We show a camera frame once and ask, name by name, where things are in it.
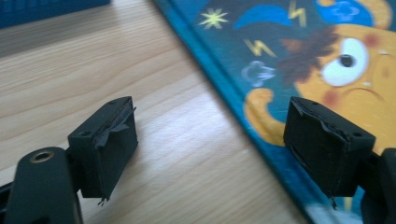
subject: light wood surface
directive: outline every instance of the light wood surface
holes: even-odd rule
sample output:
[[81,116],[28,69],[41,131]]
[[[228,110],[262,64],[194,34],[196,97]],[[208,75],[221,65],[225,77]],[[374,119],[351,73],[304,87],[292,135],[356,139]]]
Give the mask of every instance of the light wood surface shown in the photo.
[[109,202],[81,199],[85,223],[305,223],[147,0],[0,30],[0,185],[125,95],[139,147]]

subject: cartoon eye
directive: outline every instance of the cartoon eye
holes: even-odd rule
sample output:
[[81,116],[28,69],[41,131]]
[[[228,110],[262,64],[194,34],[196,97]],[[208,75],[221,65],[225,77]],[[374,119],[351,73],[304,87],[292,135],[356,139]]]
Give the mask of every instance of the cartoon eye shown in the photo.
[[358,39],[347,38],[341,44],[341,55],[326,64],[322,77],[329,85],[340,87],[358,80],[367,69],[369,54]]

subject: cartoon illustration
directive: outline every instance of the cartoon illustration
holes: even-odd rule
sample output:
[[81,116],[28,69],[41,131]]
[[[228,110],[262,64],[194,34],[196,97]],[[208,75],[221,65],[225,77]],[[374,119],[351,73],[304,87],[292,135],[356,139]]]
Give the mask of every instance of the cartoon illustration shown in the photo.
[[374,134],[377,154],[396,147],[396,1],[156,2],[297,205],[314,223],[361,223],[362,189],[333,211],[283,132],[301,96]]
[[[317,43],[313,39],[302,43],[279,64],[286,85],[294,83],[302,97],[326,105],[374,134],[377,154],[396,147],[396,75],[392,73],[396,69],[396,34],[342,24],[322,37]],[[317,55],[307,57],[309,51]],[[267,108],[272,98],[271,90],[254,89],[246,98],[245,114],[265,141],[283,146],[285,124],[274,119]]]

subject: black clamp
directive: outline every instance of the black clamp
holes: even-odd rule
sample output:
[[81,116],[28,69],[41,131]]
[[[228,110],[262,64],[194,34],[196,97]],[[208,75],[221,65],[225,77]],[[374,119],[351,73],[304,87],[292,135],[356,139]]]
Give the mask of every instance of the black clamp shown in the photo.
[[372,134],[299,97],[290,99],[284,141],[326,196],[351,197],[359,185],[363,222],[396,223],[396,148],[376,155]]
[[24,156],[0,188],[0,223],[82,223],[77,192],[110,198],[137,147],[131,97],[103,105],[68,136],[69,148]]

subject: cartoon face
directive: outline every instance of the cartoon face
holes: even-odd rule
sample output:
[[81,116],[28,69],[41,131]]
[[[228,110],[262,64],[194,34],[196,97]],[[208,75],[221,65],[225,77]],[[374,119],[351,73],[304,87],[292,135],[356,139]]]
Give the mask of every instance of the cartoon face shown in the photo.
[[297,90],[375,135],[376,153],[396,147],[396,34],[358,25],[335,32],[332,54]]

